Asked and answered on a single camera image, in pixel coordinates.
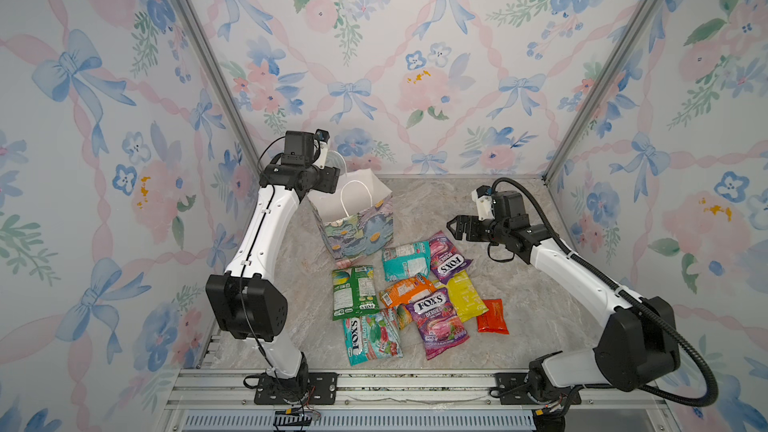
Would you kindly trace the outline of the orange snack packet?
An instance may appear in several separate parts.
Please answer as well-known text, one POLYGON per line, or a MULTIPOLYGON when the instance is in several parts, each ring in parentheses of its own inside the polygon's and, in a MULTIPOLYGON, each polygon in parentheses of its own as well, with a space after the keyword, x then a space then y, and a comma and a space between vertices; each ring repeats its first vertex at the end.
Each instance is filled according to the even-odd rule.
POLYGON ((428 297, 437 288, 422 275, 416 275, 394 283, 379 293, 379 299, 386 308, 398 308, 428 297))

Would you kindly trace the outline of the yellow snack packet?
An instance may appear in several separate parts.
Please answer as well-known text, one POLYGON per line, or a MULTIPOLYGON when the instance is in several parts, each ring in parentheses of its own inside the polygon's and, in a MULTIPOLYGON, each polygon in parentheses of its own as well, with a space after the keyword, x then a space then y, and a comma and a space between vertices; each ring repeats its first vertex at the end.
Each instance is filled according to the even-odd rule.
POLYGON ((466 271, 455 274, 446 288, 450 301, 462 323, 484 315, 488 307, 478 294, 466 271))

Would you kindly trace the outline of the purple Fox's berries bag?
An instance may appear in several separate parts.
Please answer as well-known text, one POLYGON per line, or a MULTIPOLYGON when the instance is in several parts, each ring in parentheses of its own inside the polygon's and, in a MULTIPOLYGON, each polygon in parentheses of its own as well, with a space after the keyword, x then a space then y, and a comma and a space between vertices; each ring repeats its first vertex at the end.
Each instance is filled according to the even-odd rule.
POLYGON ((446 289, 405 305, 422 338, 427 360, 469 340, 446 289))

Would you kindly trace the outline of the teal snack packet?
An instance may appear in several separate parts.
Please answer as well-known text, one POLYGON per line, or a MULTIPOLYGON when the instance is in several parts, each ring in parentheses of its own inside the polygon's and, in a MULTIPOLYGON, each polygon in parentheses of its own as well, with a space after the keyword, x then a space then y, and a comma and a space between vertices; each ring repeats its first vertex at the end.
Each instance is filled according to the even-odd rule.
POLYGON ((384 278, 398 282, 407 278, 429 275, 430 248, 426 241, 388 247, 382 251, 384 278))

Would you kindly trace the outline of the green snack packet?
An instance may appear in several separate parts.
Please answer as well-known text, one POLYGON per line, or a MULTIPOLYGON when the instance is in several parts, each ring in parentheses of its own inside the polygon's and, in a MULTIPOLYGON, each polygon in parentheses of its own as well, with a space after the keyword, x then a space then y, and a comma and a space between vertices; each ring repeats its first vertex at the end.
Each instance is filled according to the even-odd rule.
POLYGON ((380 310, 372 266, 337 269, 331 277, 334 321, 372 315, 380 310))

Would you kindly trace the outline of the red snack packet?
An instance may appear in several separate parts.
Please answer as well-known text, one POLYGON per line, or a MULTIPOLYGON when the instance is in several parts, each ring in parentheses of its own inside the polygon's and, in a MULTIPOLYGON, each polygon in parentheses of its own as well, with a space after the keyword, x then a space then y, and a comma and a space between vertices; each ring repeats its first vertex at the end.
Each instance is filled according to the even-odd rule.
POLYGON ((509 330, 504 317, 503 301, 501 299, 484 300, 487 311, 476 318, 479 333, 495 333, 508 335, 509 330))

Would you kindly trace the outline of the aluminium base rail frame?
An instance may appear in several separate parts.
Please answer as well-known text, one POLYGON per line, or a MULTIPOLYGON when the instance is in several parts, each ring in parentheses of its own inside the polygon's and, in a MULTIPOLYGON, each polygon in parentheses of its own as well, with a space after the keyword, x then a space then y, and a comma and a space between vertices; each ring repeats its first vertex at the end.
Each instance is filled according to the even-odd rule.
POLYGON ((642 392, 587 388, 561 419, 537 416, 538 405, 490 396, 490 370, 349 370, 337 373, 300 409, 259 405, 239 370, 182 372, 158 431, 679 431, 660 399, 642 392))

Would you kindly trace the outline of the right corner aluminium post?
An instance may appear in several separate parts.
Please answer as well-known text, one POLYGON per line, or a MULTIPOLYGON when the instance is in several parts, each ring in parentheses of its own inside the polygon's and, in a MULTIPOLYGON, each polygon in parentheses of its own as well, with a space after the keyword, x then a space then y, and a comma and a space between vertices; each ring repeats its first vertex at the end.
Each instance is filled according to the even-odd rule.
POLYGON ((608 93, 610 86, 620 73, 622 67, 629 60, 637 46, 639 37, 650 25, 652 16, 661 7, 662 2, 663 0, 639 1, 626 24, 624 33, 617 40, 611 54, 608 56, 603 70, 596 80, 593 91, 587 95, 582 109, 575 115, 574 121, 567 129, 562 143, 556 149, 554 158, 542 174, 545 185, 549 186, 555 181, 560 169, 568 158, 568 154, 580 137, 582 130, 587 126, 595 109, 608 93))

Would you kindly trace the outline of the left corner aluminium post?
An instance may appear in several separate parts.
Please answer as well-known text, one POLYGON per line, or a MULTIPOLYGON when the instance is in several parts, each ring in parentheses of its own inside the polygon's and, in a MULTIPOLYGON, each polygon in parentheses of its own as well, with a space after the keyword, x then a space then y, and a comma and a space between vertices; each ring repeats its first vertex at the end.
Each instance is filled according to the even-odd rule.
POLYGON ((200 60, 203 73, 209 79, 211 87, 222 105, 224 114, 232 126, 235 138, 243 148, 249 166, 256 175, 256 178, 259 178, 261 166, 258 163, 258 150, 248 133, 245 121, 234 103, 233 95, 225 83, 223 72, 218 65, 214 51, 192 1, 170 0, 170 2, 179 14, 180 21, 188 34, 196 57, 200 60))

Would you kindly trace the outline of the green Fox's candy bag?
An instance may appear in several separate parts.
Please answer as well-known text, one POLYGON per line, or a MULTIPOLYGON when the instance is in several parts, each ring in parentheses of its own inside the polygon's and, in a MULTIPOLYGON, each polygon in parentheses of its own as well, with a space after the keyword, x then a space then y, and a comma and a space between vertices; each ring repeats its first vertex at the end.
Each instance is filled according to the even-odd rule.
POLYGON ((357 366, 373 360, 402 358, 399 329, 383 312, 343 320, 348 361, 357 366))

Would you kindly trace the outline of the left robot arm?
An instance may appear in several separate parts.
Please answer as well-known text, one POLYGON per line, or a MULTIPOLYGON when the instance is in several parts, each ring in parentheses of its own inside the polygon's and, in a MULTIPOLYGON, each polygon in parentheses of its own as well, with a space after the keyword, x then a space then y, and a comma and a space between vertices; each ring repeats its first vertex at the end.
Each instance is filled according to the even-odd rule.
POLYGON ((205 291, 221 330, 252 341, 267 362, 267 374, 303 385, 305 355, 284 331, 289 305, 275 285, 275 270, 288 225, 310 191, 332 194, 340 170, 316 165, 269 165, 260 177, 253 215, 233 259, 205 291))

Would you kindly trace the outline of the purple Fox's candy bag upper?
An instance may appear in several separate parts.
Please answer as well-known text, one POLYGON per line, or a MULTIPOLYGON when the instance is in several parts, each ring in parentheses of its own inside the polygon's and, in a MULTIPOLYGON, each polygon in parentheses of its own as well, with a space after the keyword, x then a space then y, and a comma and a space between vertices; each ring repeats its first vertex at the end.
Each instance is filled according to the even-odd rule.
POLYGON ((430 270, 442 284, 447 284, 456 274, 466 271, 473 262, 457 249, 443 231, 435 233, 428 243, 430 270))

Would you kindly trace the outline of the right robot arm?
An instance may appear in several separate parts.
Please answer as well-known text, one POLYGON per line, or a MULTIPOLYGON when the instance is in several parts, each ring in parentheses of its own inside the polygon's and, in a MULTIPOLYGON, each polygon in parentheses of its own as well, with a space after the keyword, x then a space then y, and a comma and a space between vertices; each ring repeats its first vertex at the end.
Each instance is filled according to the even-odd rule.
POLYGON ((674 312, 664 300, 646 299, 632 292, 630 298, 614 289, 578 262, 551 228, 520 219, 486 219, 458 215, 447 223, 457 240, 501 245, 525 263, 544 272, 564 287, 602 327, 596 346, 575 352, 554 352, 529 363, 523 392, 545 404, 575 386, 610 386, 631 392, 680 367, 678 342, 654 323, 641 306, 658 314, 669 325, 674 312))

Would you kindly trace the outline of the floral paper gift bag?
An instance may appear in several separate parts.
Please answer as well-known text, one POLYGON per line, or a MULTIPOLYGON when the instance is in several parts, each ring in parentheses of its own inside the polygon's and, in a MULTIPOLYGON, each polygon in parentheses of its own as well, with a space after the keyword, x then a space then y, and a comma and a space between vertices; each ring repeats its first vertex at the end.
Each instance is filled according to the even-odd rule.
POLYGON ((393 193, 370 169, 344 170, 334 193, 311 191, 307 198, 340 269, 382 250, 393 239, 393 193))

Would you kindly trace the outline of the corner aluminium post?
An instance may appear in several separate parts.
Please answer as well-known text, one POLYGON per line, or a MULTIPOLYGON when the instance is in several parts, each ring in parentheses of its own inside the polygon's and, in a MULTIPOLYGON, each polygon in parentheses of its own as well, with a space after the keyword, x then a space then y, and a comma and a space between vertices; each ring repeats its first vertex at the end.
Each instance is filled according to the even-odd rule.
POLYGON ((574 121, 567 129, 562 143, 556 149, 554 158, 542 174, 545 185, 549 186, 555 181, 560 169, 568 158, 568 154, 580 137, 582 130, 587 126, 595 109, 608 93, 610 86, 620 73, 622 67, 629 60, 637 46, 639 37, 650 25, 652 16, 661 7, 662 2, 663 0, 639 1, 626 24, 624 33, 617 40, 611 54, 608 56, 603 70, 596 80, 593 91, 587 95, 582 109, 575 115, 574 121))
POLYGON ((248 133, 245 121, 234 103, 233 95, 225 83, 223 72, 218 65, 214 51, 192 1, 170 0, 170 2, 179 14, 180 21, 188 34, 196 57, 200 60, 203 73, 209 79, 211 87, 222 105, 224 114, 232 126, 235 138, 243 148, 249 166, 256 175, 256 178, 259 178, 261 166, 258 163, 258 150, 248 133))

